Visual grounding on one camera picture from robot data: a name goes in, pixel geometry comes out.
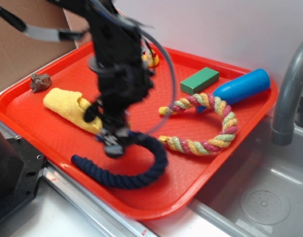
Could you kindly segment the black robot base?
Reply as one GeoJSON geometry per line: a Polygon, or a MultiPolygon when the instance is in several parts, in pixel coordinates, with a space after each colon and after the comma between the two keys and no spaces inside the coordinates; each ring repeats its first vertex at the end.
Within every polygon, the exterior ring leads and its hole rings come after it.
{"type": "Polygon", "coordinates": [[[0,224],[35,199],[44,155],[24,138],[0,131],[0,224]]]}

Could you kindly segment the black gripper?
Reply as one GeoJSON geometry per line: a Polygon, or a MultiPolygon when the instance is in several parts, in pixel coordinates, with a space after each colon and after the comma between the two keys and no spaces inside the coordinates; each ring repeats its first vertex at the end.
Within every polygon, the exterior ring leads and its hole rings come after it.
{"type": "Polygon", "coordinates": [[[87,123],[94,121],[96,118],[102,122],[99,136],[104,141],[105,154],[109,158],[123,156],[124,148],[122,146],[129,146],[131,144],[125,111],[106,107],[103,99],[98,98],[86,108],[84,114],[84,120],[87,123]]]}

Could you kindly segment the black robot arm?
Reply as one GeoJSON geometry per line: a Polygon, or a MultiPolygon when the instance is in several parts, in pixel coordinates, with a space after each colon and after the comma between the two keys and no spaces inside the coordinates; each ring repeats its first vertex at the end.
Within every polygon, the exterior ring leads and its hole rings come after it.
{"type": "Polygon", "coordinates": [[[121,19],[110,0],[53,0],[89,24],[95,60],[91,69],[98,75],[100,96],[85,112],[84,120],[99,117],[101,136],[108,157],[118,158],[131,144],[126,109],[141,102],[153,87],[151,73],[141,58],[141,34],[136,25],[121,26],[108,18],[121,19]]]}

